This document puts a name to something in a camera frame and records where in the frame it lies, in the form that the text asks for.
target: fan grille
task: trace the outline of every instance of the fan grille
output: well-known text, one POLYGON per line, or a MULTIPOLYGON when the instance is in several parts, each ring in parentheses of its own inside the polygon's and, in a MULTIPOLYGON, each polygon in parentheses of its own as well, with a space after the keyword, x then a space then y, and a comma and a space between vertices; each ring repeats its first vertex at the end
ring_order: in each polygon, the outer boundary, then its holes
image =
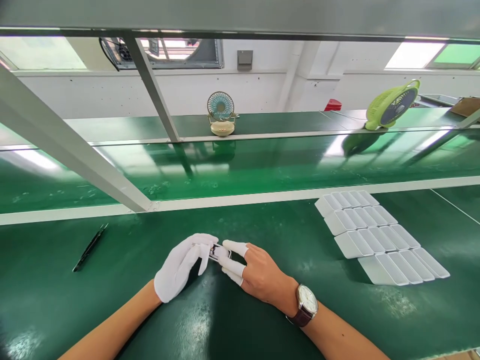
POLYGON ((217 91, 210 95, 206 107, 212 118, 225 121, 234 112, 234 101, 226 92, 217 91))
POLYGON ((383 112, 380 119, 380 124, 390 124, 402 116, 414 102, 415 98, 417 97, 417 93, 418 91, 416 88, 411 88, 402 92, 383 112))

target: electrical box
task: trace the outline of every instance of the electrical box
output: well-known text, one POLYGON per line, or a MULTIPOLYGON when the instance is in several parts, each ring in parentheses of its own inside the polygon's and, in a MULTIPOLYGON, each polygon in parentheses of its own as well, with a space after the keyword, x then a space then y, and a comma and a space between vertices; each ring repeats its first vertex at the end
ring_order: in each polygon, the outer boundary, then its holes
POLYGON ((253 50, 238 50, 236 52, 236 69, 238 71, 252 70, 253 50))

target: stacked white trays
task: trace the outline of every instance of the stacked white trays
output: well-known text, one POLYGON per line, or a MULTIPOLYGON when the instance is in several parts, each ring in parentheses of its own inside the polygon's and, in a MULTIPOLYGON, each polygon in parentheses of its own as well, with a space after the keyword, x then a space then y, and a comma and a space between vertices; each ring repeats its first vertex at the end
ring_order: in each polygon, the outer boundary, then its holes
POLYGON ((450 276, 368 192, 341 191, 315 203, 347 259, 376 285, 416 285, 450 276))

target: wall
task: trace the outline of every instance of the wall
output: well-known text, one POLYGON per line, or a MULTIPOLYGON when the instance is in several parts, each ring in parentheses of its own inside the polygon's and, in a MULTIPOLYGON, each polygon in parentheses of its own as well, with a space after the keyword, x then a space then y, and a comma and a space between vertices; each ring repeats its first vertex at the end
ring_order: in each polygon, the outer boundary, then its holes
MULTIPOLYGON (((346 110, 365 109, 383 91, 414 78, 421 80, 423 94, 480 97, 480 71, 384 70, 398 46, 305 42, 286 109, 319 111, 330 98, 341 101, 346 110)), ((157 70, 155 74, 172 115, 205 114, 207 99, 215 91, 230 94, 239 114, 275 112, 292 51, 292 41, 224 40, 223 69, 157 70), (237 50, 253 50, 252 71, 237 72, 237 50)), ((64 119, 156 115, 136 71, 19 77, 64 119)))
MULTIPOLYGON (((207 100, 215 91, 228 93, 240 114, 271 113, 277 108, 292 44, 280 40, 224 40, 223 69, 156 70, 155 74, 172 115, 206 114, 207 100), (253 50, 252 71, 237 71, 237 50, 253 50)), ((24 73, 19 78, 63 119, 157 114, 134 70, 24 73)))

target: watch face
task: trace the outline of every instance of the watch face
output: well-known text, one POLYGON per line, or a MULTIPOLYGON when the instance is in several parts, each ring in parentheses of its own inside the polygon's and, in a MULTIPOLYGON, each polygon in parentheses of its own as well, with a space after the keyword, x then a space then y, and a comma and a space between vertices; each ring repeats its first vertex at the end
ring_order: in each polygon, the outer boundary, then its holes
POLYGON ((300 302, 303 304, 305 309, 312 314, 316 314, 319 310, 319 303, 314 293, 305 285, 300 285, 298 288, 298 296, 300 302))

